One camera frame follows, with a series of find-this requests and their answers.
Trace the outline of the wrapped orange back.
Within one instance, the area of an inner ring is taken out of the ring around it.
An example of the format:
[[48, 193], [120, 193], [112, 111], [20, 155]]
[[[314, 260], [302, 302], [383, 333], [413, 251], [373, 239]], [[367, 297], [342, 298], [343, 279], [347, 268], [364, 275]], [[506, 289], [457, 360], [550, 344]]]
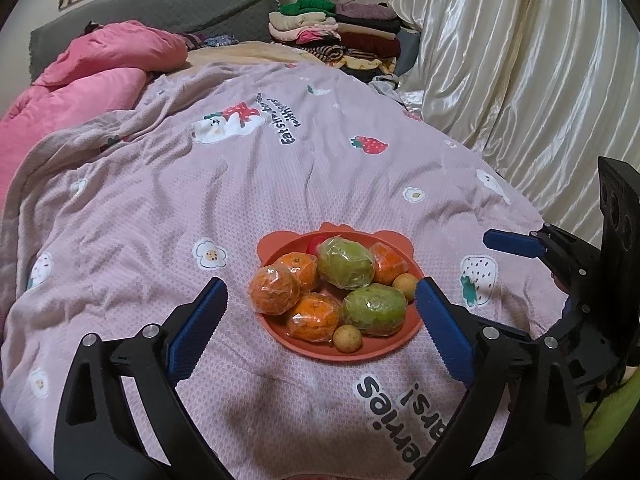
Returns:
[[276, 260], [296, 278], [304, 292], [312, 292], [320, 283], [317, 257], [306, 252], [288, 252]]

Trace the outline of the cream satin curtain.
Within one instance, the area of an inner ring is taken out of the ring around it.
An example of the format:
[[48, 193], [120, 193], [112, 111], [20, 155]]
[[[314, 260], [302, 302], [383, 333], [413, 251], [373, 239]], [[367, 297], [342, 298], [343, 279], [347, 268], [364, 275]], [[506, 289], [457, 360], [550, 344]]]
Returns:
[[399, 92], [541, 217], [599, 244], [597, 160], [639, 161], [639, 32], [620, 0], [388, 0], [420, 34]]

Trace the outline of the orange bear-ear plate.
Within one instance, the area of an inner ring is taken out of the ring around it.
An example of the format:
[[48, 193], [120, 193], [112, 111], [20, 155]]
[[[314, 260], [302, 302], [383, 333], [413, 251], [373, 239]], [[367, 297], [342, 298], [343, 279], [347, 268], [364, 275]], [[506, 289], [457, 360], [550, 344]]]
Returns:
[[[256, 254], [259, 262], [263, 266], [273, 264], [280, 257], [290, 252], [303, 252], [304, 250], [317, 246], [322, 240], [332, 236], [340, 236], [346, 240], [354, 240], [364, 247], [380, 242], [408, 263], [409, 273], [415, 278], [423, 278], [424, 273], [414, 258], [414, 248], [412, 241], [404, 234], [397, 231], [382, 230], [373, 233], [358, 231], [351, 226], [324, 222], [318, 230], [296, 233], [293, 231], [272, 231], [263, 236], [256, 247]], [[360, 344], [351, 344], [347, 352], [341, 351], [334, 346], [332, 340], [322, 342], [310, 342], [295, 338], [288, 331], [288, 317], [285, 314], [280, 316], [259, 315], [258, 321], [262, 328], [281, 346], [288, 350], [306, 356], [306, 358], [331, 362], [331, 363], [357, 363], [382, 358], [405, 344], [419, 333], [423, 327], [420, 315], [416, 310], [416, 305], [410, 302], [406, 309], [404, 324], [400, 329], [390, 336], [372, 336], [362, 333]]]

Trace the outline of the beige blanket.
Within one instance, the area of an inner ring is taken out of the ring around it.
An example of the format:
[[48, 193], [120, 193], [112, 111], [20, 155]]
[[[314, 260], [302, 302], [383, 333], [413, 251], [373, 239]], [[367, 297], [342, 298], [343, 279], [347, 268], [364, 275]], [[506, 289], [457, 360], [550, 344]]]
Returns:
[[209, 63], [253, 65], [266, 63], [314, 63], [323, 62], [314, 55], [285, 44], [268, 44], [262, 41], [243, 41], [223, 47], [202, 47], [188, 54], [186, 62], [190, 67]]

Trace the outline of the orange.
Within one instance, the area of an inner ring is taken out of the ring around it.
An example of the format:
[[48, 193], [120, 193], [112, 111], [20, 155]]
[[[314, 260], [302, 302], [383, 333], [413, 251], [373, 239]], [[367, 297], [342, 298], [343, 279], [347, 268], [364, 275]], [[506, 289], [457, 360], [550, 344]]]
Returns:
[[375, 283], [391, 285], [395, 278], [409, 271], [408, 262], [390, 246], [376, 242], [369, 250], [375, 263]]
[[288, 336], [318, 344], [331, 340], [343, 319], [343, 306], [335, 298], [307, 292], [285, 315]]
[[306, 252], [288, 252], [276, 260], [296, 278], [304, 292], [312, 292], [320, 283], [317, 257]]
[[282, 315], [297, 304], [300, 288], [294, 274], [282, 263], [259, 268], [248, 285], [250, 302], [264, 315]]

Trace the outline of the green fruit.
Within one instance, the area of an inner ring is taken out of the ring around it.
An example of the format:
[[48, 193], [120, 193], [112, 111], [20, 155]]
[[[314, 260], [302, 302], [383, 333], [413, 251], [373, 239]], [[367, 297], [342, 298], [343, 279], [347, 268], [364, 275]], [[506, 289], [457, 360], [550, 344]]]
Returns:
[[318, 247], [318, 271], [329, 284], [353, 290], [372, 283], [375, 258], [360, 243], [334, 236]]
[[372, 283], [350, 292], [343, 308], [345, 321], [361, 333], [388, 337], [404, 325], [408, 302], [400, 290]]

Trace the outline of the stack of folded clothes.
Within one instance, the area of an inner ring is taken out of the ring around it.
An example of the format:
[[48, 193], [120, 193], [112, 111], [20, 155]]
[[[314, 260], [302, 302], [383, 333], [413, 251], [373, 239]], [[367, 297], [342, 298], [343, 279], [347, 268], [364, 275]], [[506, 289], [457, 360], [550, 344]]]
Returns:
[[296, 0], [269, 14], [269, 32], [365, 84], [407, 73], [420, 46], [420, 32], [385, 3]]

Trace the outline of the small yellow fruit front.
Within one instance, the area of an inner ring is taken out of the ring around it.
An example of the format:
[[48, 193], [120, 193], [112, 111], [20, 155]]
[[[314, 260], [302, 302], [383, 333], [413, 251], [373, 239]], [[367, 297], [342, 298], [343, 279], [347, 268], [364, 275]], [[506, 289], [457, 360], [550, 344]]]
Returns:
[[362, 346], [362, 335], [357, 327], [342, 325], [334, 332], [332, 344], [339, 352], [354, 353]]

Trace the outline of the small yellow fruit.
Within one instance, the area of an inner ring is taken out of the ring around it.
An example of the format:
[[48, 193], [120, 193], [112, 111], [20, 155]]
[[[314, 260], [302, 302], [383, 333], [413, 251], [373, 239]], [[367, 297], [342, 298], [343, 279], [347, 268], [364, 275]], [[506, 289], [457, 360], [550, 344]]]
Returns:
[[408, 304], [412, 304], [416, 296], [416, 284], [418, 279], [414, 275], [403, 273], [393, 280], [392, 286], [404, 295]]
[[342, 325], [334, 332], [332, 344], [339, 352], [354, 353], [362, 346], [362, 335], [357, 327]]

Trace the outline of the red cherry tomato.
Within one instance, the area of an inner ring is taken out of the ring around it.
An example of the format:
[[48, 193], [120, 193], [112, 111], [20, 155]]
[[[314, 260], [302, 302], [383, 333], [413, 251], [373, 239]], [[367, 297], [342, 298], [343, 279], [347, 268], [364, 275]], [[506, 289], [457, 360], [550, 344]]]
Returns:
[[325, 240], [326, 237], [323, 235], [313, 237], [307, 245], [306, 253], [313, 256], [318, 256], [319, 247]]

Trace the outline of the mauve printed bed cover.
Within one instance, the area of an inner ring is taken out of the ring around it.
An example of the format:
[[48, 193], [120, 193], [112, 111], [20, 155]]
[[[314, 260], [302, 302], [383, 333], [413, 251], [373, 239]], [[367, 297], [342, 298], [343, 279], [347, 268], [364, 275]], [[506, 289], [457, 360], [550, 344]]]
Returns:
[[53, 460], [81, 337], [162, 322], [211, 278], [229, 303], [178, 391], [239, 479], [403, 479], [442, 435], [463, 386], [430, 336], [360, 364], [308, 360], [262, 327], [247, 286], [259, 241], [323, 223], [407, 237], [455, 304], [544, 333], [563, 295], [536, 260], [486, 249], [536, 209], [474, 153], [332, 68], [208, 66], [160, 80], [130, 112], [44, 138], [1, 221], [1, 401]]

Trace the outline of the green sleeve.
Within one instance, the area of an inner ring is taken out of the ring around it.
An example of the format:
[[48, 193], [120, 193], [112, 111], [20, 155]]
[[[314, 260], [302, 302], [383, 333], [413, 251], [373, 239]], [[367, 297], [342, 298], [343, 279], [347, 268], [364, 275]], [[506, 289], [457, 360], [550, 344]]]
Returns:
[[586, 465], [590, 468], [604, 455], [623, 430], [639, 402], [639, 367], [628, 366], [623, 385], [601, 403], [582, 404], [585, 423]]

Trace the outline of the pink quilt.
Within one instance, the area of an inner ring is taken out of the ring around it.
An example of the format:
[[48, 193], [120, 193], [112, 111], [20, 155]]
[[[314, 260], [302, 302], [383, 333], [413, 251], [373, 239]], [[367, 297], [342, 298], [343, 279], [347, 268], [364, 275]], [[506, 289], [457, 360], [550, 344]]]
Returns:
[[1, 201], [45, 136], [112, 110], [130, 110], [154, 73], [186, 64], [183, 36], [138, 21], [100, 25], [70, 43], [1, 118]]

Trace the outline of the grey headboard cover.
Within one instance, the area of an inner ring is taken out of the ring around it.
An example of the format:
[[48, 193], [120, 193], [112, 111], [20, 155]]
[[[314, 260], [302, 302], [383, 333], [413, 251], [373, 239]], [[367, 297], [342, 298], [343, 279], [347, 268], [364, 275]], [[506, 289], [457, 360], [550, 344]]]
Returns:
[[267, 41], [269, 14], [280, 0], [96, 0], [42, 25], [30, 33], [29, 73], [37, 79], [86, 25], [136, 20], [146, 26], [219, 36], [240, 41]]

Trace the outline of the wrapped orange front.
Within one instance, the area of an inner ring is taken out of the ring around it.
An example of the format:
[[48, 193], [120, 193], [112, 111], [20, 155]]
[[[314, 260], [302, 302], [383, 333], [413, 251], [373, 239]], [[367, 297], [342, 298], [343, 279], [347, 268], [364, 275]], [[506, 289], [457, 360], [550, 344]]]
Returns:
[[335, 298], [307, 292], [285, 315], [288, 336], [318, 344], [331, 340], [343, 319], [343, 306]]

